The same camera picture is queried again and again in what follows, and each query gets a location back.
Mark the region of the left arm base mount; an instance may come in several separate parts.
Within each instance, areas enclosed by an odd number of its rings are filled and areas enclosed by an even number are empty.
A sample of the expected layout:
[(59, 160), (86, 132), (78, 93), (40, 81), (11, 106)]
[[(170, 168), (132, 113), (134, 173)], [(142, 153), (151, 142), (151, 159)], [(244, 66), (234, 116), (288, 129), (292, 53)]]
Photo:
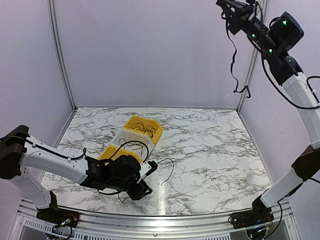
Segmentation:
[(63, 208), (44, 208), (37, 209), (36, 218), (58, 225), (63, 226), (62, 223), (69, 219), (69, 222), (66, 222), (65, 225), (68, 227), (76, 228), (79, 222), (80, 213), (78, 211), (67, 210)]

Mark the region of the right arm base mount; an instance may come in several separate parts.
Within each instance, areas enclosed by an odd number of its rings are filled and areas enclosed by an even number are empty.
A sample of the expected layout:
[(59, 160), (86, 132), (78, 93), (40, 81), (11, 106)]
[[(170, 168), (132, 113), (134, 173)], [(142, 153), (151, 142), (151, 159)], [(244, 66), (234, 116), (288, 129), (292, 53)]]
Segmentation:
[(227, 221), (234, 229), (241, 229), (271, 223), (273, 220), (274, 215), (271, 211), (255, 216), (252, 210), (244, 210), (232, 213)]

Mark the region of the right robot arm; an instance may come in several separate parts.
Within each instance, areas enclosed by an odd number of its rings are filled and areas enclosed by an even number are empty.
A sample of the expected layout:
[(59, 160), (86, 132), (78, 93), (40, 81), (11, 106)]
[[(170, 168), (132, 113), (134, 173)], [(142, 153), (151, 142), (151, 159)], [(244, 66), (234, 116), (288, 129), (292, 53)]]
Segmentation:
[(264, 73), (280, 95), (294, 106), (306, 127), (310, 145), (294, 161), (289, 171), (256, 200), (248, 212), (247, 219), (258, 224), (267, 216), (267, 209), (282, 199), (291, 196), (313, 178), (320, 170), (320, 101), (316, 97), (307, 77), (289, 51), (302, 39), (304, 31), (288, 12), (275, 17), (265, 26), (263, 10), (258, 1), (218, 0), (221, 17), (226, 21), (226, 32), (237, 34), (242, 31), (249, 42), (258, 50)]

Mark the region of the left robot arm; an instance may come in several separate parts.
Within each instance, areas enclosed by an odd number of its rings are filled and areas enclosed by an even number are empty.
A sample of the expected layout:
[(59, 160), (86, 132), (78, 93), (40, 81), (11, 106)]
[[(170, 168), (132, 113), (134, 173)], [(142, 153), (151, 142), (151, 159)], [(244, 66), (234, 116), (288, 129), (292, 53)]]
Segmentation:
[(30, 167), (99, 192), (105, 189), (113, 190), (115, 195), (126, 192), (137, 201), (152, 192), (144, 178), (158, 165), (154, 161), (139, 162), (128, 154), (112, 154), (101, 160), (85, 152), (80, 156), (64, 155), (29, 135), (29, 127), (19, 125), (0, 139), (0, 177), (18, 187), (51, 222), (58, 223), (63, 219), (63, 211), (57, 207), (55, 195), (34, 179)]

